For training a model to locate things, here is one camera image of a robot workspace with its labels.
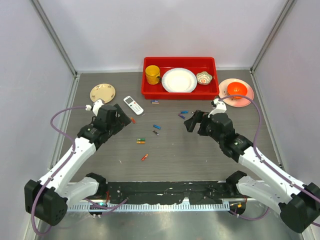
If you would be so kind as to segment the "white remote control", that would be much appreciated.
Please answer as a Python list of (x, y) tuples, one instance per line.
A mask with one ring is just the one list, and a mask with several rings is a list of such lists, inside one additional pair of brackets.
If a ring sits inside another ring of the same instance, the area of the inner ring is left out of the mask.
[(141, 115), (144, 112), (144, 109), (131, 96), (125, 97), (123, 101), (137, 116)]

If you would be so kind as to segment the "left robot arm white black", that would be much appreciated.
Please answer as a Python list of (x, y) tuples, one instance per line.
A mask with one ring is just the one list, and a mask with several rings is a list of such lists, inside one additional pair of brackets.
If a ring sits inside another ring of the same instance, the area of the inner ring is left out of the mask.
[(93, 112), (91, 122), (83, 126), (70, 149), (39, 180), (29, 180), (24, 186), (25, 210), (31, 215), (31, 223), (40, 219), (56, 226), (67, 209), (93, 196), (100, 200), (107, 192), (106, 179), (95, 173), (87, 174), (81, 181), (69, 182), (80, 167), (112, 136), (131, 123), (131, 119), (118, 105), (104, 104), (97, 100), (84, 109)]

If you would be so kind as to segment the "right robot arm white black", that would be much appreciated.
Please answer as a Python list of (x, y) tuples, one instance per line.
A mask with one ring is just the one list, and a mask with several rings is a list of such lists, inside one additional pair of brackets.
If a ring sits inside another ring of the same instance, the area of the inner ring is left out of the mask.
[(246, 167), (263, 183), (236, 172), (228, 179), (226, 193), (233, 198), (245, 195), (266, 205), (277, 214), (287, 227), (303, 233), (320, 216), (320, 188), (313, 182), (305, 184), (270, 161), (245, 136), (237, 133), (226, 113), (209, 114), (197, 110), (184, 121), (186, 130), (215, 140), (221, 151), (235, 162)]

